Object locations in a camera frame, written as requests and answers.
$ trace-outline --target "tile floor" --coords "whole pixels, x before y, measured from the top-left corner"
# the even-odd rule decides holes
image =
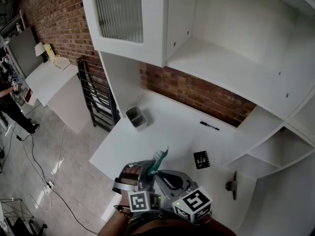
[[[32,107],[25,104],[24,113]],[[47,181],[54,179],[57,170],[60,144],[64,129],[63,121],[48,107],[38,106],[28,118],[40,123],[40,129],[33,135],[34,156],[42,166]],[[16,133],[21,138],[26,132],[19,125]],[[1,128],[0,145],[8,153],[12,128],[6,133]],[[60,166],[54,184],[57,191],[68,203],[78,220],[88,229],[98,233],[104,225],[101,219],[114,194],[111,190],[113,181],[89,163],[90,157],[105,139],[108,132],[93,127],[89,121],[84,129],[76,134],[65,128]],[[24,143],[31,162],[41,174],[40,168],[32,159],[32,139],[28,137]],[[39,223],[46,221],[55,236],[88,236],[92,233],[83,229],[73,218],[63,201],[51,193],[52,207],[42,211],[34,200],[26,194],[30,193],[41,208],[50,206],[48,196],[43,195],[45,184],[40,179],[26,157],[22,143],[12,136],[11,152],[6,161],[3,173],[0,174],[0,198],[21,198]],[[50,230],[46,235],[53,235]]]

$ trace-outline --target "light fixture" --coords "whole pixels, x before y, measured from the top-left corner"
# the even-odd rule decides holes
[[[36,57],[41,55],[43,57],[44,63],[48,60],[45,57],[45,48],[42,42],[39,42],[37,45],[35,45],[35,55]]]

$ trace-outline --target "black marker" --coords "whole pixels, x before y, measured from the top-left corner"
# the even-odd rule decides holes
[[[216,127],[213,127],[213,126],[211,126],[211,125],[205,123],[204,121],[201,121],[200,124],[205,125],[205,126],[208,126],[208,127],[211,127],[211,128],[214,128],[215,130],[220,130],[220,129],[216,128]]]

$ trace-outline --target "cabinet door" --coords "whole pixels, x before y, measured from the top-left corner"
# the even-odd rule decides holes
[[[83,0],[94,48],[164,66],[168,0]]]

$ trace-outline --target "black metal rack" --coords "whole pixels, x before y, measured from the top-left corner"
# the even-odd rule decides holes
[[[78,58],[79,79],[90,111],[93,126],[111,131],[119,121],[116,102],[108,85],[101,63]]]

